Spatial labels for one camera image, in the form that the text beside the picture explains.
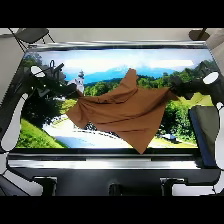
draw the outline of landscape image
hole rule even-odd
[[[104,49],[28,52],[20,67],[49,66],[63,63],[64,85],[84,81],[85,96],[100,96],[115,89],[129,68],[136,69],[141,88],[170,87],[170,77],[184,82],[200,78],[201,62],[217,69],[207,49]],[[132,148],[116,133],[98,131],[89,122],[78,128],[67,116],[77,98],[47,91],[34,91],[21,115],[21,132],[17,148]],[[167,103],[160,128],[149,148],[197,148],[188,110],[195,105],[212,106],[210,96],[195,93],[191,100],[183,97]]]

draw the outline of floor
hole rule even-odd
[[[95,40],[190,40],[193,28],[49,28],[55,42]],[[215,28],[208,28],[212,34]],[[23,52],[13,37],[0,38],[0,102],[16,72]]]

